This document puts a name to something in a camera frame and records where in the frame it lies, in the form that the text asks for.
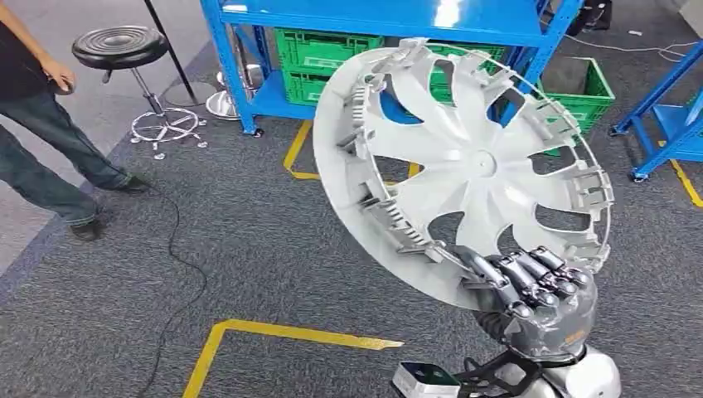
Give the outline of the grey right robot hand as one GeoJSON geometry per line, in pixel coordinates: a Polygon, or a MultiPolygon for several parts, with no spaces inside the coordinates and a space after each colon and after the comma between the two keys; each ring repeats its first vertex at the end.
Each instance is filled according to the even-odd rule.
{"type": "Polygon", "coordinates": [[[569,362],[583,354],[598,298],[588,270],[543,245],[509,255],[482,256],[463,245],[450,251],[492,290],[494,309],[473,311],[492,339],[534,361],[569,362]]]}

